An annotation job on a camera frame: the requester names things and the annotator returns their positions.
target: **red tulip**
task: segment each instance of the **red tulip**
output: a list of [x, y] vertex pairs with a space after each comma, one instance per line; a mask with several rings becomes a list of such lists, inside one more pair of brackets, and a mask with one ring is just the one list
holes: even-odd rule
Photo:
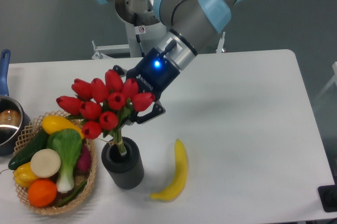
[[92, 101], [86, 101], [81, 104], [80, 113], [88, 120], [96, 120], [102, 113], [102, 107]]
[[112, 130], [118, 125], [118, 117], [110, 111], [100, 115], [100, 126], [106, 130]]
[[132, 98], [133, 109], [135, 109], [137, 112], [145, 111], [151, 105], [154, 99], [155, 97], [151, 93], [136, 94]]
[[109, 96], [108, 89], [99, 78], [94, 78], [93, 81], [91, 81], [90, 87], [93, 98], [97, 103], [103, 102]]
[[81, 79], [77, 78], [74, 80], [74, 84], [72, 84], [72, 90], [74, 90], [82, 100], [91, 100], [93, 97], [91, 94], [90, 83]]
[[123, 88], [121, 77], [112, 69], [105, 73], [105, 84], [107, 89], [112, 91], [121, 91]]
[[80, 114], [80, 106], [82, 101], [75, 97], [61, 96], [56, 99], [57, 104], [60, 108], [72, 115]]
[[115, 92], [109, 95], [109, 97], [107, 98], [107, 103], [112, 109], [120, 110], [122, 107], [125, 106], [126, 98], [124, 94]]
[[102, 132], [102, 128], [99, 123], [95, 121], [88, 121], [83, 125], [82, 133], [87, 139], [96, 139]]
[[125, 95], [125, 98], [133, 98], [138, 93], [138, 83], [136, 79], [134, 78], [129, 78], [123, 86], [122, 89], [122, 94]]

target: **blue led light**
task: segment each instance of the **blue led light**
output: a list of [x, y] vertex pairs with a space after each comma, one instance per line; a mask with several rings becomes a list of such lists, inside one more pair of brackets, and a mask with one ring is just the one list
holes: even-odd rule
[[160, 63], [158, 60], [156, 60], [156, 61], [154, 62], [154, 67], [155, 67], [155, 68], [160, 68], [160, 66], [161, 66], [161, 63]]

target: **banana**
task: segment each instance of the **banana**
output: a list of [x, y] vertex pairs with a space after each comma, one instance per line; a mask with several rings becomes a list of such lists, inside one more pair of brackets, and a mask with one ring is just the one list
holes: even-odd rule
[[175, 174], [169, 186], [161, 192], [150, 194], [151, 199], [172, 201], [183, 191], [187, 179], [187, 156], [183, 143], [177, 139], [174, 145]]

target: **black vase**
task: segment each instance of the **black vase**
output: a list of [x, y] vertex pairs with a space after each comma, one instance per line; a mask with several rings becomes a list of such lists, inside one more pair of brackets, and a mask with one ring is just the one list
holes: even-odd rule
[[123, 137], [127, 154], [121, 156], [116, 144], [106, 144], [102, 150], [102, 163], [115, 184], [123, 189], [132, 189], [144, 177], [144, 167], [137, 144]]

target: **woven basket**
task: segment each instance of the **woven basket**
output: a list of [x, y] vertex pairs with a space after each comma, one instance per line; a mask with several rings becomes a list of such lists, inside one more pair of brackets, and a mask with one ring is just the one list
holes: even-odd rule
[[[46, 113], [44, 116], [39, 116], [37, 119], [35, 118], [33, 121], [29, 123], [28, 126], [26, 126], [22, 132], [21, 135], [19, 135], [18, 140], [16, 142], [16, 146], [14, 148], [14, 154], [17, 154], [23, 147], [27, 145], [27, 143], [33, 139], [33, 137], [36, 135], [36, 133], [41, 129], [41, 123], [44, 117], [48, 115], [58, 115], [58, 116], [67, 116], [68, 113], [65, 111], [56, 111], [56, 112], [50, 112]], [[81, 126], [79, 120], [72, 120], [72, 122], [78, 126]], [[21, 187], [18, 184], [15, 184], [17, 196], [19, 197], [20, 201], [29, 208], [29, 210], [39, 213], [41, 215], [57, 215], [59, 213], [67, 212], [79, 204], [81, 204], [84, 199], [89, 195], [90, 191], [92, 190], [94, 186], [95, 176], [96, 176], [96, 168], [97, 168], [97, 158], [96, 158], [96, 149], [94, 141], [84, 139], [86, 146], [88, 147], [90, 153], [91, 153], [91, 167], [90, 171], [86, 174], [82, 172], [74, 172], [74, 181], [75, 181], [75, 187], [77, 187], [83, 180], [87, 180], [87, 183], [83, 189], [83, 191], [77, 195], [75, 199], [73, 199], [71, 202], [66, 204], [62, 207], [54, 207], [53, 205], [57, 205], [64, 197], [68, 196], [68, 194], [63, 194], [62, 196], [60, 193], [57, 194], [56, 199], [53, 201], [53, 203], [50, 206], [43, 207], [43, 208], [37, 208], [31, 206], [28, 200], [28, 188]]]

